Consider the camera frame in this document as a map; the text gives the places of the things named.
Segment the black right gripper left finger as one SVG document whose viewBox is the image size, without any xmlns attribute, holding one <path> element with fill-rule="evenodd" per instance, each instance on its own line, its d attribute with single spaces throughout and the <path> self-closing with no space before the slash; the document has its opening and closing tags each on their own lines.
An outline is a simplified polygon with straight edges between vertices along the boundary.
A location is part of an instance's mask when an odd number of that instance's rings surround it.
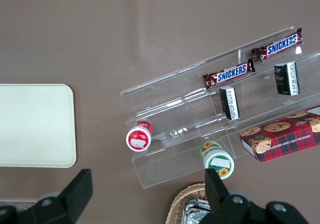
<svg viewBox="0 0 320 224">
<path fill-rule="evenodd" d="M 76 223 L 93 195 L 91 169 L 81 170 L 58 195 L 32 207 L 34 223 Z"/>
</svg>

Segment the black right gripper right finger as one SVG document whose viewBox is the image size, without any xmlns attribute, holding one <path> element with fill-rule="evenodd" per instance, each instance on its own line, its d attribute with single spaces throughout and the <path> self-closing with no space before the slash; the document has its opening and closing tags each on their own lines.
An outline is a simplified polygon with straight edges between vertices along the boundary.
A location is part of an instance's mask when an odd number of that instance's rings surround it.
<svg viewBox="0 0 320 224">
<path fill-rule="evenodd" d="M 265 209 L 258 207 L 242 193 L 230 193 L 213 169 L 205 171 L 205 194 L 211 212 L 204 223 L 265 223 Z"/>
</svg>

